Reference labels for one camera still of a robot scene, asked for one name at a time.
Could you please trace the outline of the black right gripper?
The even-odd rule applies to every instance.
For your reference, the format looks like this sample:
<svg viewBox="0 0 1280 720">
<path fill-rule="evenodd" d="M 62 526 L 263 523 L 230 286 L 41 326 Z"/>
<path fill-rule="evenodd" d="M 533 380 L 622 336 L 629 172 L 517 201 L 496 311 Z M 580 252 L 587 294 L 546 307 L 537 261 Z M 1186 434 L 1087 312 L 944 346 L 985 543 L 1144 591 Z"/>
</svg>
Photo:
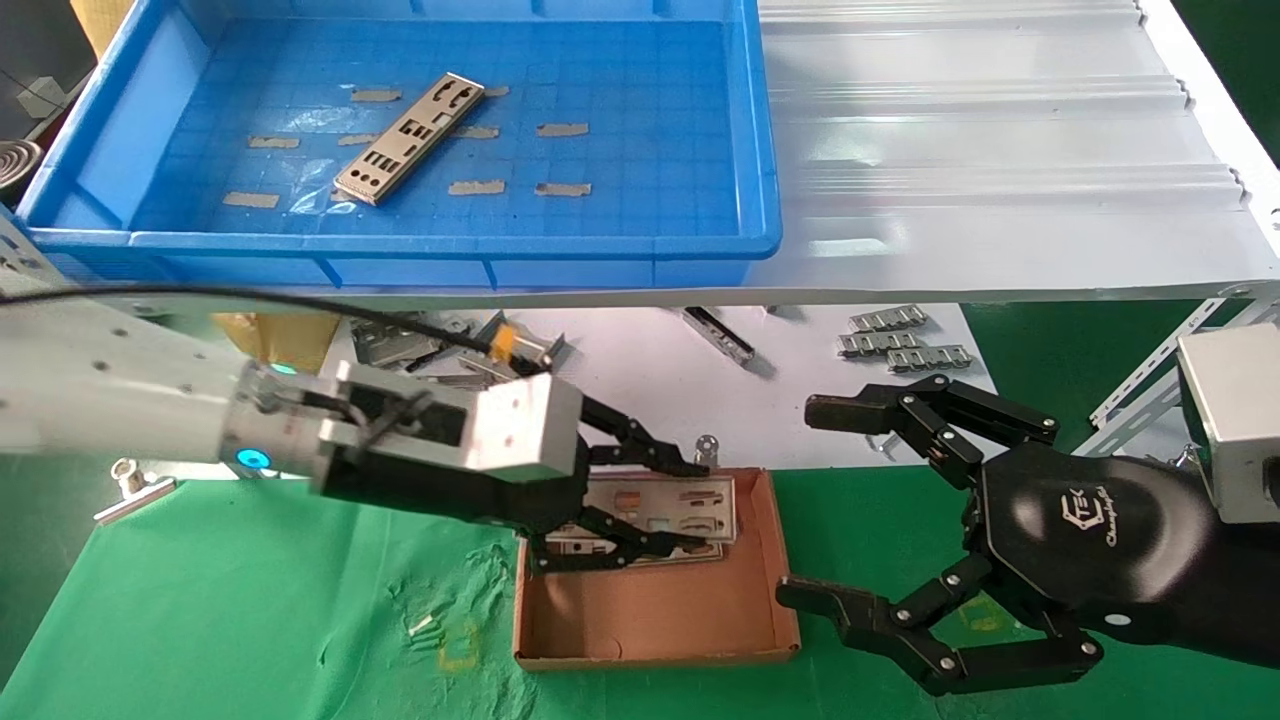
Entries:
<svg viewBox="0 0 1280 720">
<path fill-rule="evenodd" d="M 1225 523 L 1197 475 L 1061 454 L 1047 446 L 1055 418 L 942 374 L 868 384 L 852 397 L 813 395 L 804 420 L 895 434 L 954 488 L 975 487 L 975 543 L 992 562 L 968 555 L 899 602 L 800 577 L 774 588 L 778 605 L 828 619 L 842 646 L 891 660 L 927 694 L 1078 682 L 1105 656 L 1080 628 L 1277 666 L 1277 527 Z M 964 430 L 1019 446 L 983 465 Z M 933 625 L 995 578 L 998 600 L 1023 623 L 1039 621 L 1043 635 L 969 648 L 938 641 Z"/>
</svg>

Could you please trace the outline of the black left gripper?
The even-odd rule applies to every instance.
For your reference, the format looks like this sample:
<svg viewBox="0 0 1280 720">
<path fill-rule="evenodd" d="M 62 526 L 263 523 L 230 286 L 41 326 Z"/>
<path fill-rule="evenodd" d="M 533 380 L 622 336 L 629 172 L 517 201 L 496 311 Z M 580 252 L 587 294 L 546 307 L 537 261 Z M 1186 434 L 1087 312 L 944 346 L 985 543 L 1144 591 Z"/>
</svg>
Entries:
<svg viewBox="0 0 1280 720">
<path fill-rule="evenodd" d="M 582 424 L 614 439 L 588 448 L 576 437 L 573 471 L 532 483 L 515 483 L 477 471 L 433 466 L 366 448 L 339 448 L 317 482 L 317 493 L 353 503 L 504 527 L 527 536 L 538 574 L 609 571 L 643 557 L 667 559 L 710 539 L 669 530 L 641 530 L 600 509 L 584 506 L 589 461 L 594 466 L 641 466 L 675 478 L 705 478 L 709 466 L 690 462 L 676 445 L 654 438 L 634 416 L 582 397 Z M 550 533 L 575 524 L 614 548 L 605 553 L 553 553 Z"/>
</svg>

